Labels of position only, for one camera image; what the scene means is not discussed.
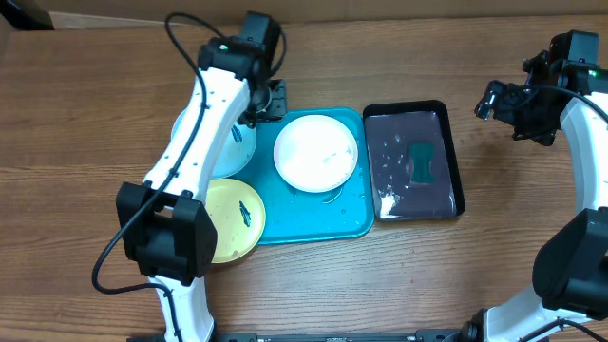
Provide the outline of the green sponge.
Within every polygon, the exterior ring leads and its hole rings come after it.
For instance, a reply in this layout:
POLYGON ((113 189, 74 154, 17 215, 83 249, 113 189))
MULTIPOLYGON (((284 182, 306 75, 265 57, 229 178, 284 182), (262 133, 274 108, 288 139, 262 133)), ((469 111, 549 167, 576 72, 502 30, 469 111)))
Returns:
POLYGON ((421 184, 434 183, 435 179, 431 173, 434 146, 425 142, 413 143, 409 154, 412 163, 411 180, 421 184))

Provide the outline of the white plate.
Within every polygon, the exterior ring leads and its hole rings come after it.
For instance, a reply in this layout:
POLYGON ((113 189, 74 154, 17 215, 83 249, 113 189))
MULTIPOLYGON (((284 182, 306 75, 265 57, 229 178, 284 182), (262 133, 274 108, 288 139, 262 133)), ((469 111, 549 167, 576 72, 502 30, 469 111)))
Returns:
POLYGON ((305 115, 279 132, 273 150, 275 169, 293 188, 324 193, 345 183, 358 162, 351 131, 337 119, 305 115))

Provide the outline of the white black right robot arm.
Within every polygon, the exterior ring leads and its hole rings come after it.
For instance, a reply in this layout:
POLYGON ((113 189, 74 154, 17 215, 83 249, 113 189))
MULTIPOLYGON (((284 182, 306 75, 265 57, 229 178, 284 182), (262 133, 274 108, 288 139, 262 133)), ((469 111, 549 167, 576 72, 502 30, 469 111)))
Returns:
POLYGON ((524 61, 523 85, 489 83, 475 114, 514 128, 516 140, 568 141, 577 213, 537 253, 532 283, 478 311, 451 341, 545 341, 607 317, 607 72, 588 53, 547 50, 524 61))

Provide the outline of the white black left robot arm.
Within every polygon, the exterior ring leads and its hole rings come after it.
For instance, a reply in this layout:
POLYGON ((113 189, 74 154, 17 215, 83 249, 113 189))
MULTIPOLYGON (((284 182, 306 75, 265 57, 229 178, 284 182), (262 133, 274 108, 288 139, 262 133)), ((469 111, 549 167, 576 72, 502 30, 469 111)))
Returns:
POLYGON ((236 124, 256 124, 252 106, 280 65, 278 41, 251 34, 214 38, 190 65, 196 81, 175 135, 142 183, 124 183, 116 198, 126 257, 147 276, 130 291, 153 289, 166 324, 163 341, 208 341, 215 322, 203 278, 218 242, 205 197, 221 150, 236 124))

